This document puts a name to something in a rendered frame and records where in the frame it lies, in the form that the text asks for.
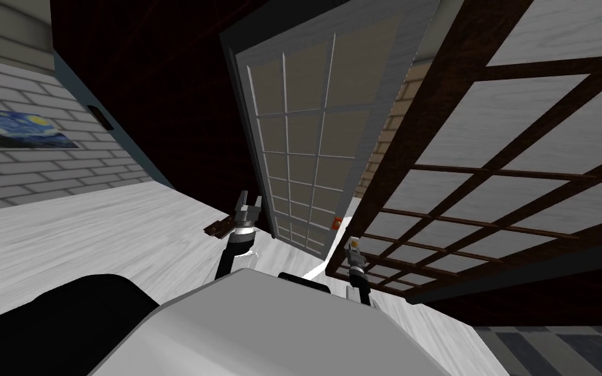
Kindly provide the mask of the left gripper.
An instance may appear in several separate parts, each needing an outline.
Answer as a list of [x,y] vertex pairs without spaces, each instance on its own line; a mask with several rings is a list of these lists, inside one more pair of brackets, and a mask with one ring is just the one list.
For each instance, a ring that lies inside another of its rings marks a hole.
[[247,191],[242,191],[237,200],[234,222],[236,228],[253,228],[261,213],[262,196],[257,196],[254,206],[247,205]]

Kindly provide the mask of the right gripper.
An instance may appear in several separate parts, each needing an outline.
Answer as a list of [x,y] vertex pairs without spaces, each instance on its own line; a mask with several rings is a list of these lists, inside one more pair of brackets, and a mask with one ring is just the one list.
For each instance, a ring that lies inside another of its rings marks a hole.
[[351,269],[363,270],[366,259],[362,256],[359,248],[359,238],[350,237],[345,245],[345,254]]

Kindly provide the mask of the grey glazed door leaf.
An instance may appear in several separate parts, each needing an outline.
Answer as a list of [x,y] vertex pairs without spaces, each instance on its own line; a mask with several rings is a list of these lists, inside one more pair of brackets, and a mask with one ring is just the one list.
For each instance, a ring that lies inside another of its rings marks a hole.
[[326,259],[441,0],[268,0],[220,39],[270,232]]

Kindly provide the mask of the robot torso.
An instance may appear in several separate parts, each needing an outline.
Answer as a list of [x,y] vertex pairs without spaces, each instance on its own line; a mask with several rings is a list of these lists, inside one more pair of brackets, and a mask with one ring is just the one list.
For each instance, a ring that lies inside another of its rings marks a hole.
[[450,376],[388,315],[241,269],[146,317],[90,376]]

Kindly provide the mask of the dark red door leaf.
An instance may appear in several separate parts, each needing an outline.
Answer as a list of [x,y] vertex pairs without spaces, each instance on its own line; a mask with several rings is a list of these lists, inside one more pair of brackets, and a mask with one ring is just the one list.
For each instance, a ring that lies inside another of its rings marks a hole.
[[54,50],[179,192],[260,194],[219,34],[267,0],[50,0]]

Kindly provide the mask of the brown lattice door leaf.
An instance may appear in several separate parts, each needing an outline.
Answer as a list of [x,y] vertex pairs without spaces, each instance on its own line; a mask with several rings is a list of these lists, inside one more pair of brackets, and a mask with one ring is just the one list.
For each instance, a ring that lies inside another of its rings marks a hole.
[[412,304],[602,246],[602,0],[463,0],[341,243]]

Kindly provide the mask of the blue night sky painting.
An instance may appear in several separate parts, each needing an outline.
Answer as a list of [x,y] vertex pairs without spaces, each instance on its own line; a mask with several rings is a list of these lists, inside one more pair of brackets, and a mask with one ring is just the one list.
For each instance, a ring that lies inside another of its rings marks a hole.
[[0,149],[78,149],[47,119],[0,110]]

